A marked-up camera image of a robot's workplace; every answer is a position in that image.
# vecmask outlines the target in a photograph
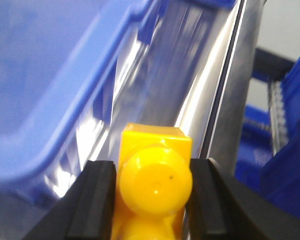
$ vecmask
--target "shiny metal surface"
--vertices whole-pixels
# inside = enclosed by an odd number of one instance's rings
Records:
[[[199,156],[238,9],[169,3],[151,45],[139,53],[117,95],[102,150],[90,159],[116,161],[128,122],[180,127],[193,138],[192,156]]]
[[[193,83],[175,124],[193,139],[193,158],[198,158],[201,152],[238,10],[239,4],[236,4],[232,11],[218,13],[214,26],[217,34],[211,36],[211,42],[207,42],[209,51],[201,55]]]
[[[219,93],[210,116],[210,129],[202,149],[205,154],[203,157],[214,158],[232,173],[237,160],[264,1],[242,0],[240,4],[242,9],[237,18],[237,31],[233,33],[228,62],[226,61],[220,80],[223,85],[219,85]]]

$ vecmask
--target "blue plastic bin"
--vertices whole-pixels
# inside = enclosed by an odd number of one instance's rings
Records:
[[[0,191],[62,195],[81,171],[76,127],[90,109],[110,121],[118,55],[135,31],[151,42],[166,4],[0,0]]]
[[[300,58],[282,81],[289,142],[261,170],[261,194],[300,218]]]
[[[195,0],[199,3],[206,4],[211,7],[232,9],[237,0]]]
[[[269,119],[268,112],[246,106],[234,173],[240,182],[258,194],[261,169],[272,157]]]

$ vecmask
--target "blue plastic crate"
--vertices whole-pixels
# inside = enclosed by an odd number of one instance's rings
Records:
[[[286,124],[289,136],[292,137],[300,120],[300,58],[282,80],[281,87]]]
[[[289,142],[261,170],[261,194],[300,218],[300,58],[282,81]]]
[[[260,171],[272,157],[269,114],[247,105],[244,119],[234,175],[259,193]]]
[[[237,0],[195,0],[199,3],[206,4],[211,7],[232,9]]]
[[[151,42],[167,3],[0,1],[0,191],[60,196],[81,170],[76,127],[90,109],[110,121],[118,55],[134,30]]]

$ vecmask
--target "yellow plastic block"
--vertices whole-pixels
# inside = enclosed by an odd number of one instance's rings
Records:
[[[192,190],[191,138],[129,123],[122,133],[111,240],[179,240]]]

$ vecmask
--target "yellow plastic cap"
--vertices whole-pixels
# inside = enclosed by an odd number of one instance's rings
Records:
[[[123,201],[133,212],[162,217],[184,207],[192,190],[192,175],[173,149],[149,147],[122,166],[118,184]]]

